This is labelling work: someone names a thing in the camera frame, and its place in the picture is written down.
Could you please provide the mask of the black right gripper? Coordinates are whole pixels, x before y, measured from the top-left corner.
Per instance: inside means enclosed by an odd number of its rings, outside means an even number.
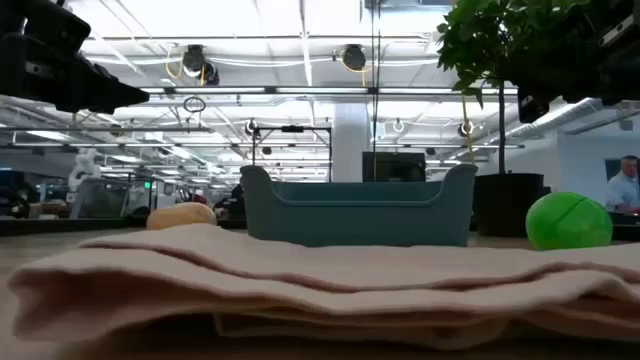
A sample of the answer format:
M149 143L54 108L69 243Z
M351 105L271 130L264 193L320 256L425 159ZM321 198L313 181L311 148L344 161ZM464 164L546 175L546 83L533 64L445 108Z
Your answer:
M533 123L561 97L570 104L599 98L606 105L640 100L640 49L588 56L580 42L512 44L502 78L518 88L518 115Z

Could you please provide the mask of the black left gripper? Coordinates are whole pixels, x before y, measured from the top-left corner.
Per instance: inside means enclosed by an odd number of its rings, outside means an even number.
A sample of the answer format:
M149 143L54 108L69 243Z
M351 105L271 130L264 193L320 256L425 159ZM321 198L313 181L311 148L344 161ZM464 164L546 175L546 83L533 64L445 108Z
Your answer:
M0 94L71 113L112 113L149 100L146 91L119 82L100 64L18 36L0 40Z

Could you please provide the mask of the tan toy potato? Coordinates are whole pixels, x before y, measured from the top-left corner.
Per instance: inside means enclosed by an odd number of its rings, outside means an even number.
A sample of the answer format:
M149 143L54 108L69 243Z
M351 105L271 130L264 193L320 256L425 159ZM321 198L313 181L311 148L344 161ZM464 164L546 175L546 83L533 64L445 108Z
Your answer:
M190 224L216 225L214 211L205 204L186 202L152 211L146 221L147 230L162 230Z

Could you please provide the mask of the green round toy produce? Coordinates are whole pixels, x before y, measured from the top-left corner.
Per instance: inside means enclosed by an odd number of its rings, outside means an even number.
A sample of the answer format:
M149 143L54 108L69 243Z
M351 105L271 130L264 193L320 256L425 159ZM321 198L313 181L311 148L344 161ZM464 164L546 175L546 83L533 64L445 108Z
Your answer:
M613 223L606 209L572 192L553 192L528 210L525 229L537 250L604 247L612 243Z

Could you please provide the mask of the teal plastic container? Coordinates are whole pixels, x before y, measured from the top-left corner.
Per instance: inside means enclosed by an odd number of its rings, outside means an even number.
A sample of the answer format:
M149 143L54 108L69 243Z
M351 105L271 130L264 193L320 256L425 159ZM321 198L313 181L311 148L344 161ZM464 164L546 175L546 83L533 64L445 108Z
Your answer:
M294 183L244 166L248 233L306 247L465 247L476 172L461 164L436 182Z

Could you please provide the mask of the white robot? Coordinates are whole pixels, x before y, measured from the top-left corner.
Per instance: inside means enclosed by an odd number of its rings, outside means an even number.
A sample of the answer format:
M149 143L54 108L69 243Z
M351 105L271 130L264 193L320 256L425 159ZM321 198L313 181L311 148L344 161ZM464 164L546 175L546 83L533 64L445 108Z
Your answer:
M98 151L94 148L80 148L75 156L75 165L68 176L70 192L77 192L86 179L100 178L101 168L95 163Z

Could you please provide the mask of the long ceiling light bar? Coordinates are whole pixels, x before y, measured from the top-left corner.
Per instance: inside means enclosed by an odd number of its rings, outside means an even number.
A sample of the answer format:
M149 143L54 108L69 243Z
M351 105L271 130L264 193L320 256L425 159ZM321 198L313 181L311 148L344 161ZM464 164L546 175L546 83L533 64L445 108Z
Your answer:
M375 87L141 87L153 95L454 95L459 91L449 88L423 87L423 88L375 88Z

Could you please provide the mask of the grey mesh cart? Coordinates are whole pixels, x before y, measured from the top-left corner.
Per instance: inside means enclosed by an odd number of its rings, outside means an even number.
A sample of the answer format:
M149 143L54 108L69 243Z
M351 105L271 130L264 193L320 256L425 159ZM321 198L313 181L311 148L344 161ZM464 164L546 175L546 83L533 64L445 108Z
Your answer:
M104 178L84 180L71 206L70 218L82 219L142 219L150 214L143 189L130 183Z

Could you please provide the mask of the potted green plant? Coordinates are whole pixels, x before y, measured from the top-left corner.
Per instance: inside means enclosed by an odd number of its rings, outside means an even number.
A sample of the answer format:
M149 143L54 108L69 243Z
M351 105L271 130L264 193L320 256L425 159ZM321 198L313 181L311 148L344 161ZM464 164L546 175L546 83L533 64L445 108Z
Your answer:
M498 170L475 180L473 217L482 235L525 235L529 207L542 195L541 174L506 169L506 86L502 63L512 44L571 42L567 20L591 0L457 0L437 30L439 68L457 74L453 88L483 100L484 87L498 92Z

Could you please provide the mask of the black monitor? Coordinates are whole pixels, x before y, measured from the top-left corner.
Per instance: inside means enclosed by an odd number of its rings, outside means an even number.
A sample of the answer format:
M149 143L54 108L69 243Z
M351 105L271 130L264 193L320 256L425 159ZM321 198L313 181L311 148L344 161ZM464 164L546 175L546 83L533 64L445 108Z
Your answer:
M425 182L426 163L422 153L363 152L364 182Z

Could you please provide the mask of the white building column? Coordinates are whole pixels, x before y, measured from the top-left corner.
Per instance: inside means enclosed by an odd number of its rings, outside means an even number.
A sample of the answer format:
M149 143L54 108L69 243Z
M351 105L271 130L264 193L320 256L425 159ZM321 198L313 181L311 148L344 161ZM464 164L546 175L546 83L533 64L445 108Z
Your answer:
M366 104L335 105L332 143L332 181L361 182L362 153L367 152L370 145Z

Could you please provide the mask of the beige folded towel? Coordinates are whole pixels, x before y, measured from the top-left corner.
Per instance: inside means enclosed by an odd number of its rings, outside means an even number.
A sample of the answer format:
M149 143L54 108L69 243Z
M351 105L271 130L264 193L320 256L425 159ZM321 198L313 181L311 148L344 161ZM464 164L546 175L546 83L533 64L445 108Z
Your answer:
M516 248L263 241L209 224L97 237L8 279L22 339L208 314L226 337L474 347L515 323L640 342L640 244Z

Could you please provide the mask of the white ventilation duct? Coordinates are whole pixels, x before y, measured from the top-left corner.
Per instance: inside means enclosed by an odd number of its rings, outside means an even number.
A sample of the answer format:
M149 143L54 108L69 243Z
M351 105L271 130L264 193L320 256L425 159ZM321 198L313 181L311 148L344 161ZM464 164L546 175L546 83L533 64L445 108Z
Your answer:
M561 108L547 113L531 124L520 125L517 128L509 130L505 133L505 136L507 139L528 139L596 113L603 108L604 105L600 99L585 98L578 103L566 104Z

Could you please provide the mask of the black metal table frame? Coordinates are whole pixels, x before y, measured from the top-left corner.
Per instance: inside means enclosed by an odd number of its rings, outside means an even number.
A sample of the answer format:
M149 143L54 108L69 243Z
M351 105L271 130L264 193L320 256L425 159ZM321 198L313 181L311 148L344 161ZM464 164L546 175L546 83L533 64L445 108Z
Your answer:
M144 228L146 219L53 219L53 220L0 220L0 237L35 235L44 233L64 233L82 231L119 230ZM640 221L631 224L615 224L613 239L617 241L640 242Z

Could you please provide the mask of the black rig frame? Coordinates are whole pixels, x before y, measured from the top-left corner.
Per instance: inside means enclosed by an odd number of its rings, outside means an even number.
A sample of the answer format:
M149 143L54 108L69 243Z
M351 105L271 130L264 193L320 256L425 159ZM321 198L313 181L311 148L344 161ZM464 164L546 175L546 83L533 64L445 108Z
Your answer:
M304 133L305 131L314 134L328 148L328 181L333 180L333 134L330 127L315 127L303 125L283 125L283 126L264 126L260 127L253 122L252 144L251 144L251 164L256 164L256 149L261 145L274 131L282 133Z

